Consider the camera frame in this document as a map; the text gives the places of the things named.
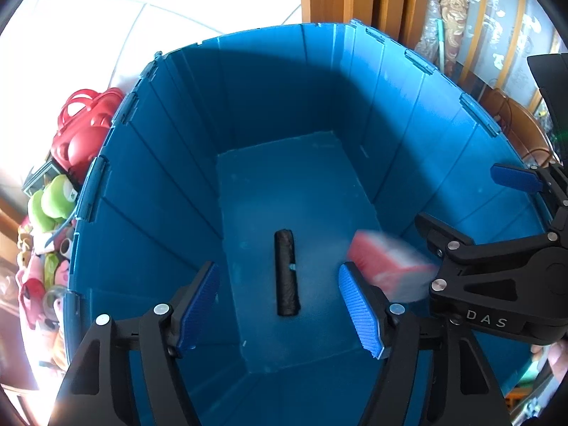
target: green object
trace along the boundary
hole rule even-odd
[[[47,216],[42,209],[43,191],[34,192],[28,202],[28,216],[34,230],[48,232],[55,227],[55,219]]]
[[[75,208],[77,191],[64,174],[56,176],[44,189],[42,209],[53,219],[67,219]]]
[[[49,290],[55,284],[55,271],[59,266],[58,255],[48,253],[45,255],[45,264],[43,266],[43,284],[46,290]]]

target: silver screw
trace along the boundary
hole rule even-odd
[[[95,319],[95,323],[101,327],[109,322],[110,322],[109,314],[101,314]]]
[[[432,282],[432,289],[434,291],[442,291],[444,290],[448,284],[444,279],[436,279]]]
[[[156,315],[164,315],[170,310],[169,305],[167,304],[158,304],[154,307],[154,314]]]
[[[388,307],[388,310],[395,315],[404,314],[404,306],[402,304],[393,303]]]

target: red plastic bag handle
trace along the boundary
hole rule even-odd
[[[79,95],[89,96],[87,98],[77,97]],[[65,101],[65,105],[61,109],[61,113],[58,117],[58,128],[61,130],[69,121],[73,119],[75,115],[69,115],[69,106],[75,103],[84,104],[84,108],[87,110],[91,110],[91,105],[93,104],[93,100],[99,96],[100,93],[96,92],[94,89],[79,89],[75,91],[72,95],[67,98]]]

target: green plush toy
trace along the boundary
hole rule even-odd
[[[56,176],[43,191],[42,210],[53,218],[67,219],[75,208],[77,191],[64,174]]]
[[[47,216],[42,209],[43,191],[35,192],[28,202],[29,221],[33,226],[33,230],[39,232],[48,232],[55,227],[55,219]]]

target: red bag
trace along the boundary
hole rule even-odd
[[[118,88],[109,88],[104,93],[80,89],[69,96],[61,109],[51,154],[78,183],[84,182],[89,166],[98,155],[109,132],[113,115],[123,99],[124,93]],[[75,115],[69,115],[68,108],[74,103],[84,104],[84,107]]]

